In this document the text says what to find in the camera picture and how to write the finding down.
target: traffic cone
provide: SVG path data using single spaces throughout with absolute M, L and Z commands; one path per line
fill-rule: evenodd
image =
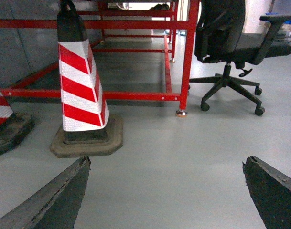
M 57 15 L 63 125 L 50 150 L 57 157 L 110 155 L 122 147 L 123 122 L 109 116 L 83 20 L 70 0 Z
M 14 113 L 0 92 L 0 155 L 15 148 L 34 126 L 30 115 Z

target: metal leg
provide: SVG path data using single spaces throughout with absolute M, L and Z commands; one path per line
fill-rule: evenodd
M 216 83 L 221 79 L 220 76 L 202 77 L 190 79 L 190 83 Z
M 206 102 L 207 99 L 209 99 L 212 95 L 214 95 L 218 90 L 220 90 L 223 87 L 223 79 L 220 79 L 214 86 L 213 88 L 210 89 L 207 94 L 205 94 L 202 98 L 202 104 Z
M 255 97 L 252 93 L 250 93 L 248 90 L 246 90 L 244 87 L 241 85 L 235 83 L 234 81 L 229 81 L 228 86 L 231 87 L 233 90 L 236 92 L 239 92 L 241 95 L 244 97 L 248 98 L 249 100 L 253 101 L 254 103 L 257 104 L 257 107 L 261 106 L 262 101 L 259 100 L 257 97 Z
M 239 84 L 239 85 L 255 86 L 257 88 L 260 87 L 260 84 L 256 83 L 256 82 L 252 82 L 252 81 L 248 81 L 248 80 L 242 80 L 242 79 L 238 79 L 238 78 L 234 78 L 234 77 L 230 77 L 230 79 L 232 81 L 234 81 L 235 83 Z

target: chair armrest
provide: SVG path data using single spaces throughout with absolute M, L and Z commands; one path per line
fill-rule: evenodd
M 260 20 L 269 21 L 271 25 L 255 56 L 255 59 L 253 60 L 252 64 L 255 64 L 255 65 L 261 63 L 262 60 L 265 58 L 282 24 L 285 21 L 291 20 L 291 14 L 289 15 L 264 15 L 260 17 Z
M 273 15 L 262 15 L 260 17 L 261 21 L 274 22 L 286 22 L 291 21 L 291 14 L 273 14 Z

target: chair base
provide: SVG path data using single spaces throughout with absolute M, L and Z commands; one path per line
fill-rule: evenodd
M 255 95 L 260 95 L 262 93 L 262 89 L 260 88 L 260 84 L 252 81 L 247 81 L 243 79 L 238 79 L 230 76 L 230 70 L 231 65 L 230 63 L 227 63 L 224 68 L 223 75 L 216 74 L 213 77 L 204 77 L 204 78 L 194 78 L 190 79 L 190 83 L 214 83 L 215 85 L 210 89 L 207 94 L 204 95 L 202 98 L 201 103 L 201 109 L 203 111 L 208 111 L 210 109 L 210 106 L 206 101 L 214 95 L 218 90 L 220 90 L 222 87 L 230 87 L 236 92 L 240 93 L 244 97 L 248 98 L 249 100 L 253 101 L 257 106 L 255 110 L 255 114 L 258 116 L 263 115 L 265 112 L 265 109 L 261 107 L 262 101 L 259 100 L 256 96 L 254 96 L 252 93 L 247 91 L 242 85 L 246 86 L 254 86 L 255 89 Z

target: chair caster wheel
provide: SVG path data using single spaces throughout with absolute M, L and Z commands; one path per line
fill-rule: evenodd
M 261 95 L 262 89 L 261 88 L 256 88 L 255 89 L 255 95 Z
M 265 112 L 265 109 L 264 109 L 264 107 L 262 107 L 262 106 L 257 107 L 256 110 L 255 110 L 255 114 L 256 114 L 257 116 L 261 116 L 261 115 L 263 115 L 264 112 Z
M 201 109 L 202 109 L 202 111 L 207 111 L 210 109 L 210 106 L 208 103 L 205 102 L 205 103 L 201 104 Z

